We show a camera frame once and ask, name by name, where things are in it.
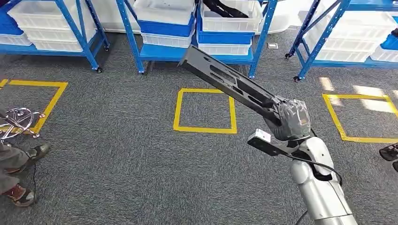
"shoe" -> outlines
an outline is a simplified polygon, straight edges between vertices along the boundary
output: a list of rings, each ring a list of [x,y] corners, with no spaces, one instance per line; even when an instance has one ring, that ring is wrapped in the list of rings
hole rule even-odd
[[[35,203],[35,193],[29,188],[23,188],[17,184],[12,189],[6,191],[2,195],[6,195],[11,199],[14,205],[18,207],[27,207]]]
[[[398,172],[398,161],[392,163],[392,168],[394,168],[394,170]]]
[[[26,168],[29,168],[33,164],[35,164],[39,159],[43,158],[50,152],[50,146],[48,144],[42,144],[34,147],[33,149],[29,149],[26,154],[29,156],[28,161],[26,163],[16,169],[6,169],[8,174],[12,173],[20,173],[24,171]]]
[[[387,161],[394,161],[398,159],[398,143],[392,144],[379,150],[380,156]]]

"black shoe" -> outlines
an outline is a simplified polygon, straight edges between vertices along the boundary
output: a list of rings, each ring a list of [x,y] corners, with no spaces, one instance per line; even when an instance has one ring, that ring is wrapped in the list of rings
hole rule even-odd
[[[387,161],[398,159],[398,143],[392,144],[379,150],[380,156]]]
[[[26,154],[29,156],[28,161],[16,169],[6,169],[7,173],[20,173],[24,171],[26,168],[35,164],[39,159],[43,158],[50,152],[50,146],[48,144],[42,144],[34,147],[33,149],[29,149]]]
[[[392,163],[392,168],[394,168],[394,170],[398,172],[398,161]]]

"gray carpet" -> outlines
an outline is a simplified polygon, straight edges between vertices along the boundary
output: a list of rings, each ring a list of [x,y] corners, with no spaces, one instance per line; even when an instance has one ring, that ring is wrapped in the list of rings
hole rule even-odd
[[[385,144],[342,141],[319,81],[330,78],[340,94],[355,94],[353,85],[381,88],[398,105],[392,94],[398,89],[398,72],[312,68],[305,81],[294,83],[298,59],[283,56],[296,32],[269,35],[279,49],[264,49],[255,81],[306,101],[313,127],[344,177],[343,189],[359,224],[398,224],[398,173],[378,155]],[[40,142],[53,149],[38,163],[39,202],[18,209],[1,197],[1,224],[294,224],[305,209],[289,160],[246,144],[256,128],[268,130],[262,118],[236,102],[236,135],[174,131],[177,92],[212,87],[175,63],[155,62],[147,75],[138,75],[126,36],[108,36],[111,50],[98,56],[102,74],[80,58],[0,56],[0,77],[69,82],[41,130],[43,138],[16,140],[24,149]],[[42,110],[53,92],[5,87],[0,98],[8,107]],[[348,134],[398,138],[392,113],[368,110],[359,100],[343,103],[335,110]],[[228,97],[184,94],[181,125],[229,128]],[[20,175],[30,187],[32,173]],[[302,224],[312,222],[306,217]]]

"yellow square marking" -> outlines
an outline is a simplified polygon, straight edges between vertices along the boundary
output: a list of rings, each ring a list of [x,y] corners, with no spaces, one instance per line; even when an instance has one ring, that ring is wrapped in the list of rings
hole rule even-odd
[[[57,103],[58,99],[61,97],[62,93],[65,91],[68,82],[47,82],[47,81],[19,81],[19,80],[11,80],[8,85],[20,85],[20,86],[39,86],[39,87],[58,87],[57,92],[51,99],[50,103],[44,110],[44,114],[46,115],[44,118],[40,118],[35,127],[31,127],[30,129],[36,133],[40,131],[40,129],[43,127],[44,122],[50,115],[51,111],[53,110],[55,104]],[[2,131],[7,131],[8,127],[2,127],[0,128]]]
[[[232,97],[229,98],[231,128],[181,127],[180,126],[180,114],[181,114],[181,105],[183,103],[184,92],[216,93],[216,94],[223,93],[222,91],[220,91],[218,89],[182,88],[178,92],[178,96],[177,96],[176,113],[174,116],[174,125],[173,125],[174,130],[185,131],[185,132],[219,133],[219,134],[236,134],[237,133],[235,102]]]
[[[333,122],[336,125],[337,130],[340,133],[341,139],[344,141],[351,142],[364,142],[364,143],[397,143],[398,138],[382,138],[382,137],[349,137],[345,133],[343,126],[337,118],[336,112],[333,109],[333,106],[330,102],[329,98],[345,98],[345,99],[382,99],[387,101],[391,110],[398,117],[398,110],[391,101],[390,97],[384,95],[382,97],[379,96],[370,96],[370,95],[333,95],[333,94],[322,94],[323,99],[325,100],[326,107],[328,108],[330,115],[332,117]]]
[[[2,81],[0,81],[0,90],[2,87],[4,87],[4,85],[6,85],[7,82],[8,82],[7,79],[3,79]]]

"blue metal shelf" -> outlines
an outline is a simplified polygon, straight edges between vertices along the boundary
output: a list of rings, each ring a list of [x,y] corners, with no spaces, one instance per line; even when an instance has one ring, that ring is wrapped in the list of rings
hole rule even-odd
[[[339,61],[324,61],[324,60],[314,60],[312,63],[313,67],[337,67],[337,68],[398,68],[398,63],[396,62],[384,62],[375,61],[370,57],[366,59],[365,62],[339,62]]]
[[[99,37],[100,34],[97,32],[94,35],[94,37],[91,39],[91,41],[88,43],[89,46],[91,46],[94,43],[95,39]],[[61,51],[38,50],[34,44],[30,46],[0,45],[0,53],[18,54],[18,55],[85,56],[84,52],[61,52]]]
[[[144,44],[142,46],[139,56],[141,60],[146,61],[179,62],[183,58],[185,51],[185,48]],[[222,61],[225,64],[251,65],[253,62],[252,48],[249,49],[248,55],[213,55],[213,57]]]
[[[108,42],[104,29],[101,26],[100,21],[98,20],[98,16],[94,10],[91,0],[85,0],[85,2],[88,6],[88,9],[96,25],[97,33],[89,42],[86,41],[86,33],[84,29],[83,13],[82,13],[80,0],[76,0],[76,7],[77,7],[77,13],[79,16],[79,21],[81,26],[80,28],[82,33],[80,33],[80,30],[76,26],[76,23],[73,20],[72,16],[70,15],[63,0],[38,0],[38,1],[54,1],[57,4],[58,8],[65,17],[65,20],[68,22],[70,28],[75,34],[76,39],[78,43],[81,45],[83,51],[82,52],[46,51],[46,50],[38,50],[35,47],[35,45],[30,45],[30,46],[0,45],[0,53],[21,54],[21,55],[81,56],[81,57],[86,57],[88,59],[88,61],[92,66],[92,69],[97,70],[99,73],[102,72],[102,69],[95,60],[95,56],[97,55],[98,51],[101,49],[103,45],[105,48],[108,49],[110,43]]]
[[[126,29],[127,37],[129,39],[130,48],[133,52],[135,62],[138,68],[139,73],[144,73],[144,60],[146,61],[180,61],[186,49],[184,48],[175,48],[175,47],[167,47],[160,45],[146,45],[144,44],[141,51],[138,50],[136,40],[134,38],[134,34],[131,29],[131,24],[129,18],[127,16],[126,7],[132,13],[134,18],[137,19],[137,15],[134,13],[131,4],[127,0],[116,0],[118,5],[120,15],[123,20],[124,27]],[[269,0],[267,6],[263,11],[263,15],[267,14],[264,21],[264,27],[262,28],[262,32],[257,44],[256,50],[253,52],[252,48],[249,49],[248,55],[214,55],[214,57],[225,64],[245,64],[250,65],[249,77],[254,78],[254,74],[257,68],[258,61],[260,59],[261,50],[266,41],[267,33],[269,26],[271,24],[272,17],[274,15],[274,11],[276,8],[277,0]],[[200,13],[200,8],[197,7],[196,14]],[[196,35],[192,37],[192,44],[197,45]]]
[[[332,32],[333,28],[337,24],[338,20],[343,16],[345,11],[398,11],[398,4],[392,0],[336,0],[325,12],[323,12],[318,18],[313,20],[315,11],[320,3],[320,0],[314,0],[308,14],[301,26],[296,39],[289,51],[286,54],[286,58],[290,58],[297,52],[297,56],[301,63],[301,70],[298,76],[295,77],[295,81],[305,79],[306,73],[311,67],[337,67],[337,68],[398,68],[398,63],[375,61],[370,57],[365,62],[340,62],[340,61],[325,61],[316,60],[316,56],[322,49],[327,38]],[[317,44],[315,45],[312,52],[309,52],[308,46],[305,43],[303,36],[313,26],[315,26],[324,16],[326,16],[331,10],[337,8],[327,28],[323,31]],[[299,50],[299,45],[302,44],[308,55],[307,60],[304,60]]]

